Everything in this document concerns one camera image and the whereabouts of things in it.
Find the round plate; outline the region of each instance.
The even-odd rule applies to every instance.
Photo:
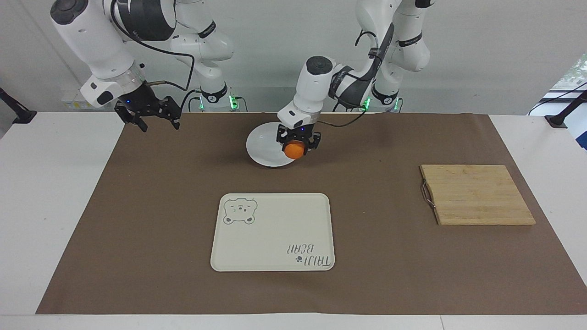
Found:
[[[281,144],[276,141],[277,127],[279,123],[257,126],[247,138],[249,156],[263,166],[279,167],[294,161],[281,151]]]

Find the white tray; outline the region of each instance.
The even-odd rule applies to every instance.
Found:
[[[327,271],[334,266],[324,194],[227,194],[210,265],[226,271]]]

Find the white plate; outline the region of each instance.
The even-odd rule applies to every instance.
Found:
[[[210,265],[226,271],[327,271],[334,266],[324,194],[227,194]]]
[[[279,123],[266,123],[257,126],[247,137],[247,152],[257,163],[267,167],[285,166],[294,160],[281,151],[277,142]]]

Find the metal handle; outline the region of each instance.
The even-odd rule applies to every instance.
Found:
[[[426,179],[424,179],[424,182],[422,183],[421,190],[422,190],[422,196],[424,196],[424,199],[430,205],[430,207],[436,208],[436,205],[434,204],[434,202],[432,202],[432,196],[430,195],[430,192],[428,191],[428,187],[426,186]]]

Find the wooden cutting board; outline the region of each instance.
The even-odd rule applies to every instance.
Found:
[[[503,165],[422,165],[439,225],[536,224]]]

